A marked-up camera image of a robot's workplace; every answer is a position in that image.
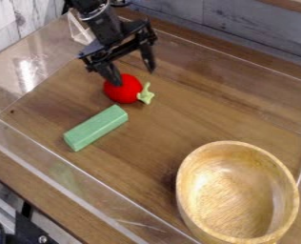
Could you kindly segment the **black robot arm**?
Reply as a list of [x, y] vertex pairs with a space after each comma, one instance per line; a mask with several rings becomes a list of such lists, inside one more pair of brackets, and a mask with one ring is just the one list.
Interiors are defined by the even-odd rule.
[[87, 24], [94, 41], [78, 53], [87, 71], [95, 71], [116, 87], [123, 84], [120, 72], [114, 61], [139, 51], [148, 72], [155, 70], [152, 45], [156, 34], [148, 18], [123, 21], [115, 13], [126, 3], [118, 0], [68, 0], [78, 11], [79, 20]]

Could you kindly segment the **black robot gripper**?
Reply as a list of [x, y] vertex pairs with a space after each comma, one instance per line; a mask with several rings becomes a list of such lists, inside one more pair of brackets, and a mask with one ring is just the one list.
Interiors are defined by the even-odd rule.
[[111, 44], [102, 44], [98, 39], [79, 52], [78, 58], [84, 62], [87, 71], [98, 71], [100, 76], [116, 87], [123, 84], [122, 75], [111, 63], [116, 59], [139, 51], [148, 72], [154, 72], [155, 60], [152, 45], [158, 39], [148, 18], [122, 21], [123, 37]]

